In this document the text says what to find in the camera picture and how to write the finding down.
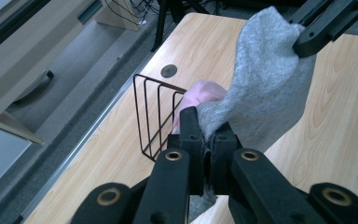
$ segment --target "pink cloth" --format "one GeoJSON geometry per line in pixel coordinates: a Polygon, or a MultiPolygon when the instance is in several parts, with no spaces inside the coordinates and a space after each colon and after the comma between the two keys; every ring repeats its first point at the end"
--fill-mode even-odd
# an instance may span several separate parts
{"type": "Polygon", "coordinates": [[[227,91],[219,84],[212,81],[200,80],[194,84],[183,96],[179,106],[175,110],[172,133],[180,132],[180,112],[190,106],[197,106],[203,102],[219,101],[225,98],[227,91]]]}

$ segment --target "gray cloth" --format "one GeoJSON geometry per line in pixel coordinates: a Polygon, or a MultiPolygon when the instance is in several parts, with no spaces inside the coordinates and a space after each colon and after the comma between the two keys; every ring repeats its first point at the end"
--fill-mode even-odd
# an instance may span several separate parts
{"type": "Polygon", "coordinates": [[[299,59],[292,49],[303,30],[289,24],[274,7],[255,14],[243,26],[227,95],[197,106],[206,141],[228,121],[243,147],[264,152],[298,122],[316,59],[299,59]]]}

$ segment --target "wooden tabletop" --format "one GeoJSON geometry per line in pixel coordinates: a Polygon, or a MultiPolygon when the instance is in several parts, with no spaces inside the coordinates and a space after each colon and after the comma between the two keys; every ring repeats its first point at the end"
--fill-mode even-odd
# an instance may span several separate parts
{"type": "MultiPolygon", "coordinates": [[[[199,79],[228,88],[244,24],[188,14],[142,74],[185,89],[199,79]],[[160,71],[168,64],[178,70],[165,78],[160,71]]],[[[331,182],[358,195],[358,36],[344,35],[318,54],[303,118],[266,154],[300,189],[309,191],[313,184],[331,182]]],[[[133,89],[128,88],[25,222],[67,223],[97,186],[119,182],[131,187],[152,167],[140,152],[133,89]]],[[[227,197],[220,196],[194,223],[233,223],[227,197]]]]}

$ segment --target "wooden table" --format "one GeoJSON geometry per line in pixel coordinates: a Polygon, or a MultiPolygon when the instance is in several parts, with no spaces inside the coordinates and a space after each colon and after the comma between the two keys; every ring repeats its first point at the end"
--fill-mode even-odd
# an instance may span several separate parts
{"type": "MultiPolygon", "coordinates": [[[[201,78],[228,88],[244,24],[188,14],[142,74],[185,89],[201,78]],[[167,64],[177,66],[174,77],[160,75],[167,64]]],[[[153,162],[139,149],[133,101],[128,88],[26,223],[67,223],[95,187],[107,182],[133,186],[150,174],[153,162]]],[[[300,189],[332,182],[358,195],[358,36],[344,35],[318,54],[303,118],[266,154],[300,189]]],[[[219,197],[194,223],[233,222],[226,204],[227,197],[219,197]]]]}

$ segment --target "floor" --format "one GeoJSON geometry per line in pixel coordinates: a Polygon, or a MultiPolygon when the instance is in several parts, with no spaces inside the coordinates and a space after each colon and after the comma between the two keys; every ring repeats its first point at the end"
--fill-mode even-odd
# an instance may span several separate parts
{"type": "MultiPolygon", "coordinates": [[[[206,7],[215,11],[214,2],[206,7]]],[[[294,10],[281,12],[288,17],[294,10]]],[[[219,13],[249,19],[255,11],[228,7],[219,13]]],[[[92,22],[48,67],[54,78],[7,110],[45,143],[32,145],[1,179],[0,223],[16,220],[129,77],[147,63],[156,25],[155,15],[137,32],[92,22]]],[[[168,16],[166,35],[173,27],[168,16]]],[[[347,33],[358,35],[358,22],[347,33]]]]}

